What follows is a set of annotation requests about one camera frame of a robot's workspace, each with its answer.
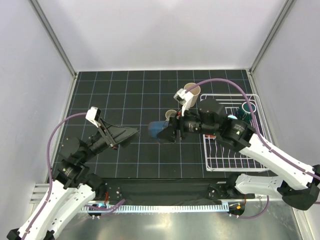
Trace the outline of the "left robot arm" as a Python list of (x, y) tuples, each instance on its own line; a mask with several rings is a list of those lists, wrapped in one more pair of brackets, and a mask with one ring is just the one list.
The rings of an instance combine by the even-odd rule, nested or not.
[(83, 141), (77, 137), (66, 141), (60, 152), (62, 161), (50, 176), (49, 187), (29, 219), (7, 234), (9, 240), (56, 240), (62, 230), (91, 200), (101, 200), (106, 194), (106, 182), (89, 173), (86, 162), (106, 149), (117, 150), (135, 139), (136, 128), (97, 121), (96, 134)]

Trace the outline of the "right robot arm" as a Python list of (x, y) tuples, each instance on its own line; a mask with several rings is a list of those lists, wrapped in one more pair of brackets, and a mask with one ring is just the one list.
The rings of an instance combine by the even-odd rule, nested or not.
[(176, 141), (177, 135), (184, 139), (185, 133), (214, 136), (224, 148), (248, 156), (276, 174), (274, 177), (231, 175), (225, 185), (230, 198), (246, 194), (275, 196), (303, 211), (317, 202), (319, 165), (304, 164), (281, 151), (251, 124), (228, 115), (225, 106), (213, 98), (201, 101), (197, 113), (179, 111), (168, 120), (150, 123), (148, 131), (152, 137), (170, 143)]

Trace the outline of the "dark green mug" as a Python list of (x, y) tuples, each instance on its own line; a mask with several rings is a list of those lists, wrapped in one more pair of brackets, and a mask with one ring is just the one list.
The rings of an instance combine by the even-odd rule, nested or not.
[(247, 102), (243, 102), (236, 112), (236, 117), (239, 120), (246, 122), (247, 124), (250, 124), (253, 120), (251, 111), (250, 111), (250, 106), (252, 108), (253, 113), (255, 114), (257, 111), (257, 107), (252, 102), (250, 102), (249, 104)]

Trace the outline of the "light blue mug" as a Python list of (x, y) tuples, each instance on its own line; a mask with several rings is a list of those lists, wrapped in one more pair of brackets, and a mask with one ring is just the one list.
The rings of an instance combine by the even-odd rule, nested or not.
[(227, 116), (229, 119), (234, 119), (234, 120), (237, 120), (238, 118), (236, 117), (236, 116), (234, 116), (234, 115), (228, 115)]

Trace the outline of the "dark blue mug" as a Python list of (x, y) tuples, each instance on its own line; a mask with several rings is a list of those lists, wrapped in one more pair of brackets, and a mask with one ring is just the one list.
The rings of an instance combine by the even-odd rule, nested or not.
[(158, 143), (164, 143), (166, 141), (164, 137), (164, 131), (168, 127), (168, 121), (152, 121), (148, 124), (148, 134), (149, 136), (157, 141)]

